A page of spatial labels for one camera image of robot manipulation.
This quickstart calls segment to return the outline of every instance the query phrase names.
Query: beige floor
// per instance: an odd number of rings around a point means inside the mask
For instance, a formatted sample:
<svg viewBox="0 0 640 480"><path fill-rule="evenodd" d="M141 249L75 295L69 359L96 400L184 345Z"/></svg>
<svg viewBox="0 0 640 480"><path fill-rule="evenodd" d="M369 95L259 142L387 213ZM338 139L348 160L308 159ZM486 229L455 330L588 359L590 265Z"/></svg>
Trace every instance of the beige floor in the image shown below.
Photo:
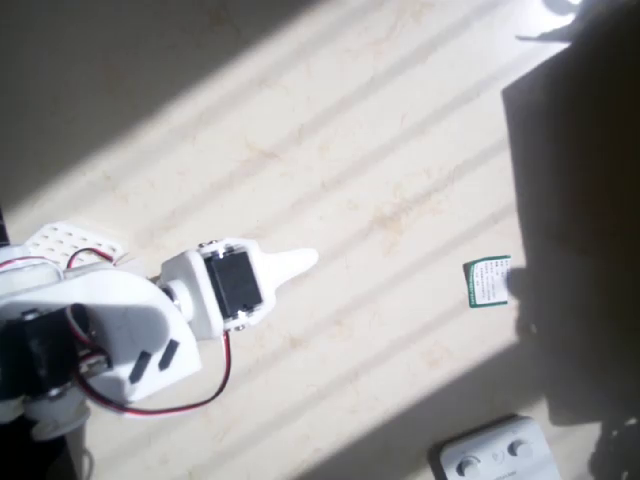
<svg viewBox="0 0 640 480"><path fill-rule="evenodd" d="M15 240L68 219L150 275L224 236L321 256L233 335L215 405L150 421L94 409L94 478L428 479L434 442L513 412L542 425L563 478L591 478L599 423L553 421L518 301L471 310L462 273L488 255L526 264L501 90L563 47L516 36L572 17L541 0L256 3L80 26L87 7L22 14L29 93L10 153L47 181L10 188ZM203 344L204 371L153 402L210 392L218 350Z"/></svg>

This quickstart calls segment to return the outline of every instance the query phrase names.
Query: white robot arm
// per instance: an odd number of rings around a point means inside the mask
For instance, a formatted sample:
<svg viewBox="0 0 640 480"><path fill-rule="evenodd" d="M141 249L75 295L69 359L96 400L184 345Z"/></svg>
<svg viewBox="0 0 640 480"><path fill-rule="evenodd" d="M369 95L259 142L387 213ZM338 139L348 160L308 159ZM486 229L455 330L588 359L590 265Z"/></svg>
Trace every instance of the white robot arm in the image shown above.
<svg viewBox="0 0 640 480"><path fill-rule="evenodd" d="M312 249L266 254L255 241L200 244L162 264L154 284L100 262L62 270L23 247L0 248L0 423L25 414L36 440L89 417L86 396L119 413L179 413L192 405L136 409L201 368L197 341L256 325L276 289L318 260Z"/></svg>

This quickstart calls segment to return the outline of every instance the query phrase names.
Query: label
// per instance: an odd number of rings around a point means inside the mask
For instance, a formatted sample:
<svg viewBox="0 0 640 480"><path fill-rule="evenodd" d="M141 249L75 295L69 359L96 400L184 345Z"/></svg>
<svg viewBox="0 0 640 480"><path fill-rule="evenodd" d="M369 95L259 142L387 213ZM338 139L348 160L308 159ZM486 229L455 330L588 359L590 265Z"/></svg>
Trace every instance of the label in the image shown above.
<svg viewBox="0 0 640 480"><path fill-rule="evenodd" d="M506 305L509 301L507 276L511 257L487 257L464 265L471 308Z"/></svg>

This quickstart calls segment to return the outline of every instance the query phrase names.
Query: red and black wire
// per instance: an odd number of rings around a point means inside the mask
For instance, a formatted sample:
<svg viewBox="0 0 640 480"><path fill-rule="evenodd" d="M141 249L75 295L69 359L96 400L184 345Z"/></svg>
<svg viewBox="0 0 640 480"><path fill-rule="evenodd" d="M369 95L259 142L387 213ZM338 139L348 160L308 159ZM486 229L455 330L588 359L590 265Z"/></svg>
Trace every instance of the red and black wire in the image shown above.
<svg viewBox="0 0 640 480"><path fill-rule="evenodd" d="M103 359L104 361L106 361L107 365L111 366L111 359L108 353L97 343L91 340L89 335L80 328L73 315L72 306L66 307L65 315L67 317L69 328L71 329L73 336L83 347L85 347L86 350L88 350L88 353L85 353L80 357L76 369L72 372L73 378L76 382L77 387L80 389L80 391L82 391L82 393L85 394L87 398L104 408L113 410L117 413L139 417L154 417L185 413L204 407L205 405L213 402L222 394L227 386L227 383L229 383L229 377L231 376L231 339L229 338L229 333L224 332L222 336L224 373L222 375L222 380L220 381L218 388L211 396L197 402L188 403L186 405L156 409L136 408L117 402L96 390L85 378L84 373L82 372L83 367L89 361L96 359Z"/></svg>
<svg viewBox="0 0 640 480"><path fill-rule="evenodd" d="M222 375L222 380L217 390L208 398L204 400L200 400L197 402L189 403L186 405L180 405L177 407L168 407L168 408L157 408L157 409L149 409L149 408L135 408L128 405L124 405L122 403L116 402L115 400L108 398L103 395L99 391L97 391L89 381L84 377L84 375L80 372L80 365L84 364L85 357L90 356L91 354L87 354L80 359L80 363L78 369L74 372L74 379L78 388L84 393L89 399L93 400L98 405L107 408L109 410L116 411L118 413L123 413L126 415L134 415L134 416L142 416L142 417L154 417L154 416L162 416L162 415L174 415L178 413L189 412L209 403L213 402L216 398L218 398L224 389L229 383L229 377L231 376L231 342L229 339L229 333L225 332L222 337L222 343L224 348L224 358L225 358L225 368L224 374Z"/></svg>

